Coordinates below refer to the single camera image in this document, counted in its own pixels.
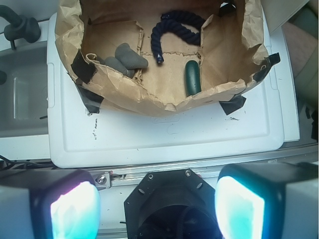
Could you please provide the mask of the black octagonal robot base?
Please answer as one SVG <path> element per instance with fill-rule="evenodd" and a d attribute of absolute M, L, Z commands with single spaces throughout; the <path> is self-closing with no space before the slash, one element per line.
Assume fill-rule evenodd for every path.
<path fill-rule="evenodd" d="M 124 202 L 130 239 L 221 239 L 215 189 L 190 169 L 150 172 Z"/>

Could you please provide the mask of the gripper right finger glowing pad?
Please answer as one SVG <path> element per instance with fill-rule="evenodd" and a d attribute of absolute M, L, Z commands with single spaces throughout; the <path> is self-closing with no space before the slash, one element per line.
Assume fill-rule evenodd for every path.
<path fill-rule="evenodd" d="M 215 211 L 226 239 L 317 239 L 319 166 L 228 164 L 219 173 Z"/>

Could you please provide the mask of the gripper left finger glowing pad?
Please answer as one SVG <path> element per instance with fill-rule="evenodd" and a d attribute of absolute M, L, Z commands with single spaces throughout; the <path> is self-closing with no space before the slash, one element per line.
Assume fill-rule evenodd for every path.
<path fill-rule="evenodd" d="M 100 213 L 100 195 L 86 170 L 0 173 L 2 239 L 94 239 Z"/>

